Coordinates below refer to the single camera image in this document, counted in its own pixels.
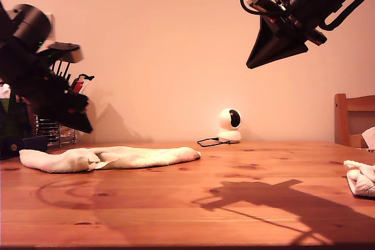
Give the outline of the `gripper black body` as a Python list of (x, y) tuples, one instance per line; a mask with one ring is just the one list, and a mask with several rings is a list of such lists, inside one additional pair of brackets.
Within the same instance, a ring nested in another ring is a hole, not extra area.
[(292, 37), (316, 45), (326, 42), (323, 33), (316, 30), (325, 19), (342, 7), (345, 0), (248, 0), (255, 13), (269, 17), (272, 23), (287, 25)]

